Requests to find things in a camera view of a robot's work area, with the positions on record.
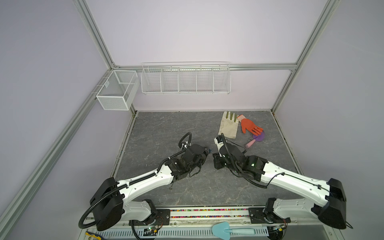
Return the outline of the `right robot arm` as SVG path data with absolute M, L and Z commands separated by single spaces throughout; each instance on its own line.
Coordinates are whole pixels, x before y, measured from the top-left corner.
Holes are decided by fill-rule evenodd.
M 288 222 L 290 218 L 308 218 L 339 230 L 352 227 L 347 221 L 347 197 L 341 181 L 309 178 L 264 158 L 246 156 L 236 145 L 229 144 L 223 134 L 214 142 L 218 148 L 213 155 L 215 169 L 227 168 L 234 176 L 258 188 L 273 185 L 300 196 L 293 200 L 269 198 L 261 213 L 254 217 L 258 222 L 275 224 Z

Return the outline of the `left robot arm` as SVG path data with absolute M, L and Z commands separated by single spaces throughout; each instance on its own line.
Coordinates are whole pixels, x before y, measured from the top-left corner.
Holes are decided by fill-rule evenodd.
M 137 202 L 135 199 L 156 188 L 171 185 L 176 181 L 196 175 L 204 165 L 209 148 L 192 144 L 192 133 L 180 139 L 179 152 L 165 158 L 159 166 L 140 176 L 126 180 L 110 177 L 103 181 L 90 199 L 90 207 L 81 216 L 78 227 L 88 229 L 95 226 L 105 231 L 120 220 L 139 221 L 148 225 L 159 215 L 151 200 Z

